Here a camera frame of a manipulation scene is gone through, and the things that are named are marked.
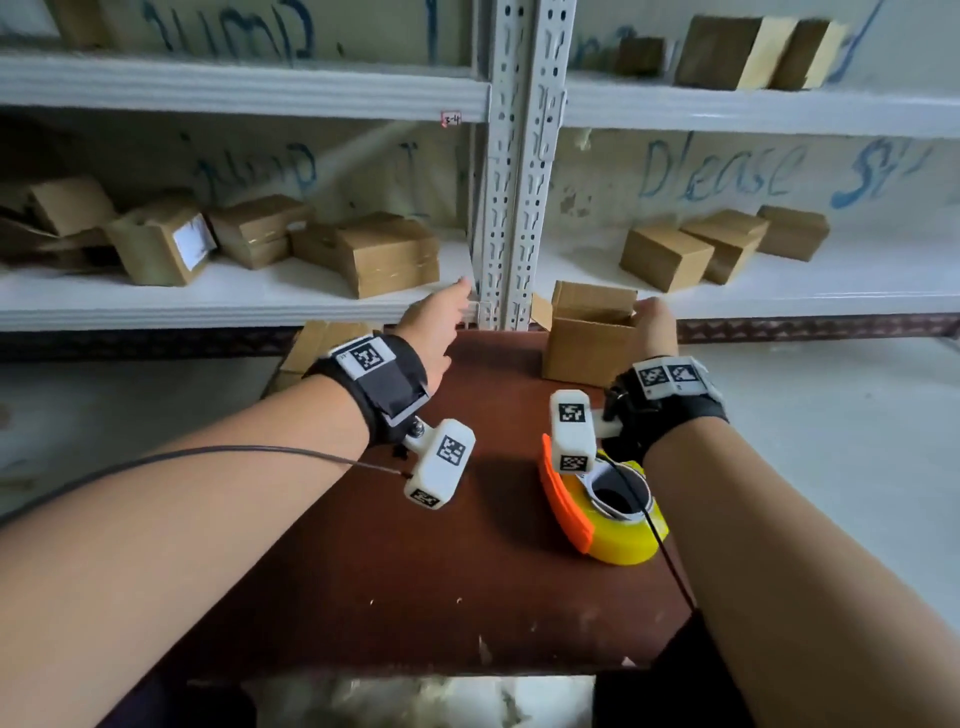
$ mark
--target forearm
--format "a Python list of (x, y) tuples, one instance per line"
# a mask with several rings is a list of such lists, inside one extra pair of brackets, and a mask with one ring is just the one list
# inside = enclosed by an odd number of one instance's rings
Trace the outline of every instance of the forearm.
[(761, 724), (960, 724), (956, 636), (732, 427), (682, 425), (644, 467)]
[[(164, 449), (355, 459), (367, 438), (350, 394), (315, 376)], [(0, 723), (94, 725), (346, 469), (198, 455), (105, 478), (0, 531)]]

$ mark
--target table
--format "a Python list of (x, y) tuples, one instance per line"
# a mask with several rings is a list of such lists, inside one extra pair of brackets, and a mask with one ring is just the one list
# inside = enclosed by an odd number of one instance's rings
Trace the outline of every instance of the table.
[[(462, 331), (422, 411), (427, 422), (453, 417), (476, 433), (453, 500), (427, 511), (403, 497), (399, 478), (353, 469), (166, 667), (239, 680), (301, 668), (502, 674), (649, 664), (688, 610), (662, 556), (602, 564), (577, 553), (554, 520), (536, 458), (548, 399), (563, 385), (540, 379), (545, 344), (544, 333)], [(365, 458), (388, 464), (390, 449)]]

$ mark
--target perforated metal post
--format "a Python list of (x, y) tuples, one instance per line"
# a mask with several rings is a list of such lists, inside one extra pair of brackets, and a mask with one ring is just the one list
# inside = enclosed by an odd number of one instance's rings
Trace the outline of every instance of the perforated metal post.
[(563, 122), (566, 61), (573, 38), (576, 7), (576, 0), (540, 0), (537, 11), (503, 322), (503, 327), (508, 330), (524, 331), (530, 324), (530, 303), (546, 214), (546, 196), (557, 134)]
[(535, 0), (494, 0), (490, 52), (490, 121), (484, 187), (477, 215), (481, 244), (475, 245), (480, 305), (477, 325), (502, 328), (506, 265), (514, 229), (516, 168), (527, 103), (530, 40)]

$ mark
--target gray floor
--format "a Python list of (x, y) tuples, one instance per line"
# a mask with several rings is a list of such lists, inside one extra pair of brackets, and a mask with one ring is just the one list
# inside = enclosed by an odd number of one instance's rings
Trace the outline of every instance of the gray floor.
[[(788, 480), (960, 631), (960, 349), (935, 339), (689, 347)], [(0, 366), (0, 512), (255, 401), (275, 359)], [(255, 686), (263, 725), (588, 725), (588, 677)]]

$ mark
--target hand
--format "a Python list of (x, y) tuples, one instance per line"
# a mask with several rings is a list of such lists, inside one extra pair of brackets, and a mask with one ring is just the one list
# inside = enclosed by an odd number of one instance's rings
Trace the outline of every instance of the hand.
[(643, 299), (634, 304), (634, 328), (630, 340), (630, 361), (638, 362), (656, 356), (677, 356), (677, 320), (659, 298)]
[(470, 281), (461, 278), (442, 291), (431, 293), (407, 309), (394, 334), (406, 339), (426, 370), (426, 388), (431, 396), (450, 368), (446, 348), (457, 337), (457, 324), (464, 320)]

